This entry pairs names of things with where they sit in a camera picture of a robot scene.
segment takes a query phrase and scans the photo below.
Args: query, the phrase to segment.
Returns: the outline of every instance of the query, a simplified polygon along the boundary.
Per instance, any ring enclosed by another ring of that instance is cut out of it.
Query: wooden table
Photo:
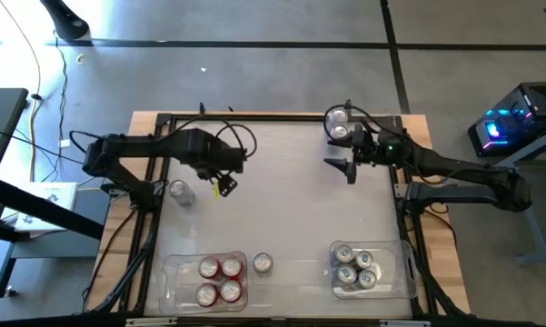
[[[129,134],[132,135],[144,135],[154,131],[155,120],[158,112],[135,112],[132,118],[131,126],[129,128]],[[194,112],[174,112],[173,114],[196,114]],[[288,113],[235,113],[235,114],[252,114],[252,115],[275,115]],[[305,115],[321,115],[317,113],[306,113]],[[421,114],[407,114],[402,115],[402,123],[408,132],[412,136],[412,139],[424,147],[432,148],[432,141],[428,132],[428,124],[426,117]],[[153,179],[159,177],[161,160],[156,161],[156,167],[154,169]],[[122,164],[129,169],[135,176],[140,179],[144,178],[145,169],[147,166],[147,159],[134,159],[125,158],[122,160]],[[97,261],[101,257],[101,253],[109,242],[109,238],[114,233],[119,224],[124,218],[131,212],[129,209],[129,199],[122,198],[111,204],[109,208],[109,214],[105,223],[104,235],[99,246],[99,254]],[[448,214],[441,214],[442,218],[449,220]],[[149,228],[149,222],[151,220],[151,214],[144,223],[144,232],[142,237],[142,243],[147,235]],[[95,277],[93,290],[91,291],[87,308],[92,309],[98,303],[100,303],[104,297],[112,290],[117,283],[119,277],[123,274],[127,265],[127,258],[129,254],[132,237],[134,234],[135,219],[132,219],[125,225],[122,231],[120,231],[111,245],[109,252],[102,263],[101,269]],[[463,311],[469,311],[469,304],[466,298],[466,292],[464,291],[464,283],[462,281],[461,266],[458,261],[458,254],[454,246],[454,240],[452,239],[452,233],[447,226],[439,222],[437,219],[424,214],[422,216],[422,231],[426,243],[426,250],[428,253],[428,260],[432,275],[436,278],[438,283],[444,289],[444,291],[452,298],[454,303]],[[133,309],[139,285],[141,281],[141,268],[133,279],[131,288],[130,303],[128,308]],[[423,296],[423,288],[421,287],[420,303],[422,308],[425,308],[425,297]]]

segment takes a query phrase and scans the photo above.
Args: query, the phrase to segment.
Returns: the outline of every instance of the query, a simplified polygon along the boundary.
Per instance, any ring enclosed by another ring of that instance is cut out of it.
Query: gray floor
[[[35,44],[46,101],[36,118],[37,143],[56,148],[61,60],[53,25],[40,5],[4,0]],[[66,1],[91,26],[91,36],[129,40],[275,40],[384,42],[378,0],[111,0]],[[546,1],[390,0],[401,43],[546,44]],[[32,56],[0,6],[0,86],[36,88]],[[352,98],[371,113],[399,113],[387,51],[65,47],[69,85],[65,130],[126,131],[135,110],[321,112]],[[75,61],[83,54],[83,64]],[[520,82],[546,81],[546,52],[401,51],[413,114],[426,114],[435,150],[477,161],[467,127]],[[27,134],[27,113],[19,129]],[[81,158],[78,151],[64,154]],[[6,159],[27,166],[28,146],[12,143]],[[48,174],[38,155],[37,178]],[[526,172],[546,226],[546,172]],[[27,170],[2,169],[8,181]],[[59,181],[86,176],[63,163]],[[453,205],[452,224],[472,311],[481,317],[546,323],[546,263],[515,265],[532,251],[522,215],[489,206]],[[0,243],[0,263],[5,244]],[[22,295],[0,299],[0,319],[70,314],[92,260],[21,261],[11,284]],[[45,296],[46,301],[37,299]]]

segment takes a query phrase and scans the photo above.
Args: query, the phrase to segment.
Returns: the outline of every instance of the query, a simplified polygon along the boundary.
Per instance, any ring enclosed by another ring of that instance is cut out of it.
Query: blue light
[[[501,134],[499,131],[497,131],[497,126],[493,123],[487,124],[487,132],[489,132],[489,135],[492,137],[499,137]]]

